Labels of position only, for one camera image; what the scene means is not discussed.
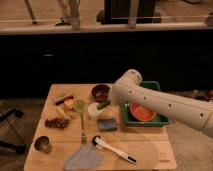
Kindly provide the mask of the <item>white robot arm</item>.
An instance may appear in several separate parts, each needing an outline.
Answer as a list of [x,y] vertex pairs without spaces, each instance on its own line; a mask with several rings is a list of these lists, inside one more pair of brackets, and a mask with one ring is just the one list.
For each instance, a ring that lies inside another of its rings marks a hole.
[[127,70],[112,84],[110,101],[116,105],[138,103],[213,138],[213,102],[151,90],[141,83],[142,75],[137,70]]

